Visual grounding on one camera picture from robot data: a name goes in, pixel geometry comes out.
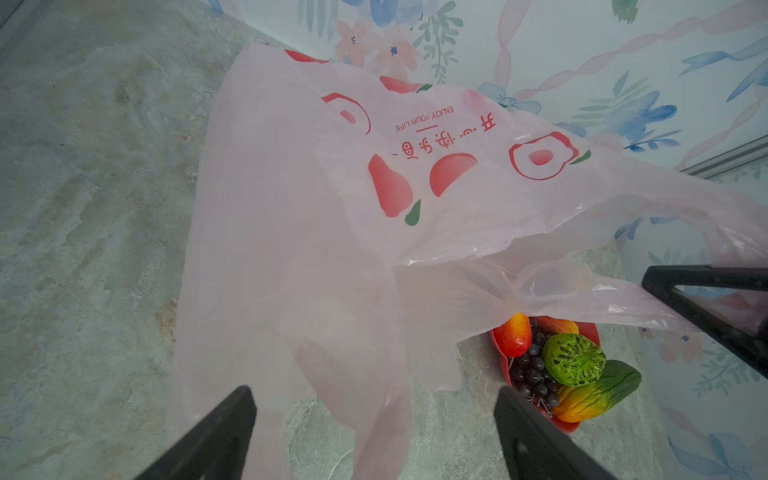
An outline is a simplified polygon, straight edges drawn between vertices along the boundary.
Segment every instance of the fruit bowl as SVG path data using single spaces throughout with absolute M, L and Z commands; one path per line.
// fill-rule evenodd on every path
M 598 328 L 595 326 L 594 323 L 576 322 L 576 325 L 578 325 L 578 332 L 579 332 L 580 335 L 583 335 L 583 336 L 587 337 L 589 340 L 594 342 L 596 345 L 600 346 L 600 335 L 598 334 Z M 498 342 L 496 341 L 494 330 L 491 330 L 490 332 L 488 332 L 488 334 L 491 337 L 491 341 L 493 342 L 493 345 L 498 350 L 498 354 L 501 356 L 501 358 L 500 358 L 500 365 L 501 365 L 501 368 L 502 368 L 502 375 L 507 380 L 507 383 L 511 387 L 515 388 L 515 384 L 512 383 L 512 380 L 509 378 L 509 360 L 510 360 L 511 357 L 508 357 L 504 353 L 502 353 L 502 350 L 499 348 Z M 539 409 L 539 411 L 541 411 L 541 413 L 543 415 L 547 415 L 547 412 L 546 412 L 546 410 L 544 410 L 544 408 L 539 406 L 538 409 Z M 578 426 L 581 424 L 581 422 L 576 422 L 576 423 L 563 422 L 562 420 L 558 419 L 555 416 L 552 416 L 549 419 L 563 433 L 575 432 L 576 429 L 578 429 Z

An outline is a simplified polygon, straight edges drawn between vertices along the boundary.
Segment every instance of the green kiwi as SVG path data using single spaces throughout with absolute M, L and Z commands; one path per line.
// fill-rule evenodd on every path
M 605 353 L 587 337 L 561 333 L 544 345 L 541 356 L 552 378 L 565 386 L 597 382 L 605 367 Z

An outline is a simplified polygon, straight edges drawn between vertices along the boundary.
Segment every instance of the grape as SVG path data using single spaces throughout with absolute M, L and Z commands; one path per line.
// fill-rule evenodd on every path
M 544 398 L 544 401 L 547 403 L 549 408 L 553 409 L 554 407 L 560 405 L 560 396 L 557 393 L 550 393 Z
M 527 353 L 523 353 L 515 359 L 515 365 L 526 366 L 531 362 L 531 356 Z
M 536 394 L 536 396 L 544 398 L 549 393 L 549 389 L 544 383 L 539 383 L 535 387 L 533 387 L 533 393 Z
M 513 366 L 512 369 L 509 371 L 509 378 L 512 382 L 522 382 L 525 378 L 525 375 L 523 374 L 523 367 L 521 366 Z
M 541 374 L 538 372 L 537 369 L 526 369 L 525 370 L 525 379 L 528 380 L 531 385 L 536 385 L 541 381 Z
M 525 398 L 528 398 L 529 396 L 531 396 L 531 386 L 527 383 L 519 383 L 518 392 L 520 392 L 520 394 L 523 395 Z
M 537 369 L 539 372 L 542 371 L 545 367 L 544 365 L 544 359 L 542 359 L 540 356 L 535 356 L 531 359 L 531 366 L 535 369 Z

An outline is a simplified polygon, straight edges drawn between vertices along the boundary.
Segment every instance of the translucent plastic bag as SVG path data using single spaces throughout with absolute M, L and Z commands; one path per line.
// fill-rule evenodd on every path
M 169 439 L 247 384 L 245 478 L 289 478 L 285 415 L 311 386 L 356 432 L 354 478 L 397 478 L 411 372 L 457 387 L 456 342 L 518 311 L 690 328 L 565 259 L 642 215 L 697 227 L 715 264 L 768 266 L 768 215 L 718 184 L 464 88 L 249 46 L 200 160 Z

